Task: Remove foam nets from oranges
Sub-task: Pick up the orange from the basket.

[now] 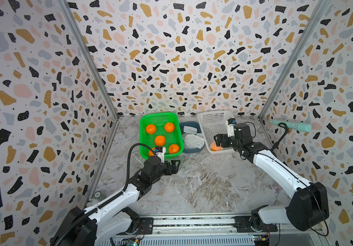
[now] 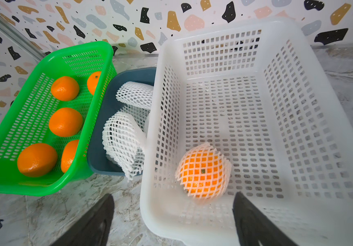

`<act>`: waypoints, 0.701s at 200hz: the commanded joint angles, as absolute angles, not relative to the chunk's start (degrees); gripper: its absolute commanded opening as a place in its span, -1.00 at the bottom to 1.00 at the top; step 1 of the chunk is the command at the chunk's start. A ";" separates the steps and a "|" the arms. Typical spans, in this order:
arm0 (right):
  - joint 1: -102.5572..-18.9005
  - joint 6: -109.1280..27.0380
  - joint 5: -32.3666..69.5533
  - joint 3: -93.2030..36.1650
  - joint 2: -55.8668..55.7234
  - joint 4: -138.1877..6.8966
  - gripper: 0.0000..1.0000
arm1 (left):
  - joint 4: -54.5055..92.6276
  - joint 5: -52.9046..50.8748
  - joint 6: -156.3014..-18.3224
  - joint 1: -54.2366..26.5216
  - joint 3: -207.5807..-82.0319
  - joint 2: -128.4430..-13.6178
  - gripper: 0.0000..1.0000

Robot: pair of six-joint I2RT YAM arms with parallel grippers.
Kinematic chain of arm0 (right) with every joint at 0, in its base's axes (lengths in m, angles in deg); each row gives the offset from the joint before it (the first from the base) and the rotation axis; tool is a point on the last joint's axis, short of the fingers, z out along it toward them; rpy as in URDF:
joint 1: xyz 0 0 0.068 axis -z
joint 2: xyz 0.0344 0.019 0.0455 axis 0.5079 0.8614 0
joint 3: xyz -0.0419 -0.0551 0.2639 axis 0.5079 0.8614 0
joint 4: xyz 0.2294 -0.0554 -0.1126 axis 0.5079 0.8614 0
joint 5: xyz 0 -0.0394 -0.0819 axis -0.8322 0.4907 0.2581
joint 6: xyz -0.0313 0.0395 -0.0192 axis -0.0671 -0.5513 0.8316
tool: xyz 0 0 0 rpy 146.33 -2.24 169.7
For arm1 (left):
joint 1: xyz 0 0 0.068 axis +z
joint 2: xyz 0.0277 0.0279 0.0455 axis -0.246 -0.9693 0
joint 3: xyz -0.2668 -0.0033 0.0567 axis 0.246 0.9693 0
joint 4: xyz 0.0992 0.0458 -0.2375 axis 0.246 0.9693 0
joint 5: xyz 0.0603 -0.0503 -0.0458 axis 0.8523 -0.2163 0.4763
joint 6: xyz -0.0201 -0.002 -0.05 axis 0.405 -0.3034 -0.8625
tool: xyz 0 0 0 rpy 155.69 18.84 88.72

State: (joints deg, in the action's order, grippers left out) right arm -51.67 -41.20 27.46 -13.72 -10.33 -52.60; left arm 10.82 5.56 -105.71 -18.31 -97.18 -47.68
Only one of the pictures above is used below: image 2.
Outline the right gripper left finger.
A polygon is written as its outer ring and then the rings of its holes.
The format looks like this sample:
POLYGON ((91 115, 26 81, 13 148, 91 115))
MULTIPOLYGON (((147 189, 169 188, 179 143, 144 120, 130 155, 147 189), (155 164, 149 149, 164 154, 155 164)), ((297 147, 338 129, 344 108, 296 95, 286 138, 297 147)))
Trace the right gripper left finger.
POLYGON ((52 243, 54 246, 105 246, 113 221, 115 203, 104 195, 69 230, 52 243))

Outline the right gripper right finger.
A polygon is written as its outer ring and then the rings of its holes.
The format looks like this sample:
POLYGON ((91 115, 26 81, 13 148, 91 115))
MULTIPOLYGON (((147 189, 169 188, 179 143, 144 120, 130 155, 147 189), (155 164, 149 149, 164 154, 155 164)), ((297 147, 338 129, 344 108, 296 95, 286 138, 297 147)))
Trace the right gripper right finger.
POLYGON ((233 215, 241 246, 295 246, 243 193, 233 201, 233 215))

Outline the white foam net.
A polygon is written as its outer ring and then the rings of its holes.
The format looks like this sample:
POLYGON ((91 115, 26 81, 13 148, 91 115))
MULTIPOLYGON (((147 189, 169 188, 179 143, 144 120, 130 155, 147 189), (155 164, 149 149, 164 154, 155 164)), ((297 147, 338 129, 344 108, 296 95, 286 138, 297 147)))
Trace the white foam net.
POLYGON ((142 173, 146 134, 131 114, 117 112, 110 117, 103 127, 102 143, 106 154, 121 167, 129 181, 142 173))
POLYGON ((130 106, 150 110, 153 93, 154 86, 137 82, 126 82, 118 89, 116 99, 130 106))
POLYGON ((131 105, 125 105, 121 108, 121 112, 129 113, 133 116, 138 126, 146 133, 145 122, 150 114, 149 110, 141 109, 131 105))
POLYGON ((231 162, 220 151, 205 142, 185 153, 175 172, 175 179, 190 197, 216 199, 226 192, 231 167, 231 162))

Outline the netted orange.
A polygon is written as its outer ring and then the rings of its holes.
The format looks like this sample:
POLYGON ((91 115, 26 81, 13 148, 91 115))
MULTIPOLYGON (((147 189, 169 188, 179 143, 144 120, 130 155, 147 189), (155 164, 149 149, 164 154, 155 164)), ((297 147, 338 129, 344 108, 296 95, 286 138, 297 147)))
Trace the netted orange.
POLYGON ((225 181, 225 165, 212 151, 191 151, 183 158, 176 178, 189 196, 210 198, 220 195, 225 181))
POLYGON ((57 160, 57 152, 52 146, 36 143, 20 153, 17 167, 19 172, 27 177, 41 177, 55 167, 57 160))
POLYGON ((72 108, 61 108, 50 118, 49 129, 59 137, 76 135, 83 125, 82 115, 72 108))
POLYGON ((79 94, 79 85, 75 79, 63 76, 53 83, 51 93, 60 101, 71 101, 79 94))
POLYGON ((61 157, 61 170, 63 173, 66 173, 73 163, 78 144, 79 140, 72 140, 65 146, 61 157))

